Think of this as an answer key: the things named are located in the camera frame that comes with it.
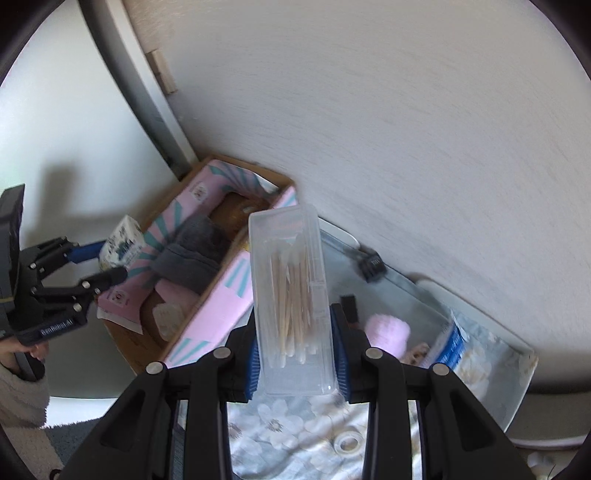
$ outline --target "blue gripper pad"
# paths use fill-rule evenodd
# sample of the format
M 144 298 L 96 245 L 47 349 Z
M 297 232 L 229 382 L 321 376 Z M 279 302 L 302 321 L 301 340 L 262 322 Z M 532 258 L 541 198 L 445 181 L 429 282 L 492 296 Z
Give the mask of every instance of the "blue gripper pad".
M 244 389 L 244 394 L 247 400 L 251 400 L 253 393 L 256 392 L 260 373 L 261 359 L 258 353 L 258 342 L 256 341 L 255 337 L 254 341 L 252 342 L 251 353 L 249 356 L 248 367 L 246 370 L 246 387 Z
M 345 400 L 350 401 L 350 382 L 349 382 L 349 364 L 345 354 L 345 347 L 340 335 L 339 326 L 335 320 L 333 309 L 330 309 L 330 322 L 333 331 L 333 349 L 335 351 L 335 371 L 337 382 L 339 383 L 339 391 L 344 396 Z

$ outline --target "small white box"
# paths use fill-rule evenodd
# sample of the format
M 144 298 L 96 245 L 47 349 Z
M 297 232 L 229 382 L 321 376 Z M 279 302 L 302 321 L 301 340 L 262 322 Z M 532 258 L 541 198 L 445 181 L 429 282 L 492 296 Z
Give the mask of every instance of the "small white box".
M 100 249 L 101 270 L 131 265 L 145 246 L 144 234 L 129 215 L 125 215 Z

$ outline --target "gray towel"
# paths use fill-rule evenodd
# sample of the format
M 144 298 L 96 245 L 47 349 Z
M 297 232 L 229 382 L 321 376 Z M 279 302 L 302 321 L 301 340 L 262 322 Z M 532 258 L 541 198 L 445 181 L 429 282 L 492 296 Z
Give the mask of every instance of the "gray towel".
M 219 272 L 229 248 L 230 240 L 220 227 L 206 216 L 191 215 L 152 262 L 152 270 L 201 295 Z

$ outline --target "plastic packaging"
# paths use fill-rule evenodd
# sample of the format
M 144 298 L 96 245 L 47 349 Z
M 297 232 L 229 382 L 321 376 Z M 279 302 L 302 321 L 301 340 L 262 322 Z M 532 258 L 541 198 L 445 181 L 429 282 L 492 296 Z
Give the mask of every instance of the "plastic packaging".
M 331 393 L 336 375 L 316 210 L 253 213 L 249 235 L 259 388 L 269 395 Z

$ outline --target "white cloth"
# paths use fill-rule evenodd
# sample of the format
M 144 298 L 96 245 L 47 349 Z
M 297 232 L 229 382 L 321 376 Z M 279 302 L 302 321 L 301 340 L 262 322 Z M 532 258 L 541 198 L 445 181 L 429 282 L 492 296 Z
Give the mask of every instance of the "white cloth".
M 47 379 L 27 382 L 0 364 L 0 424 L 14 449 L 31 473 L 49 480 L 53 469 L 63 464 L 40 427 L 49 404 Z

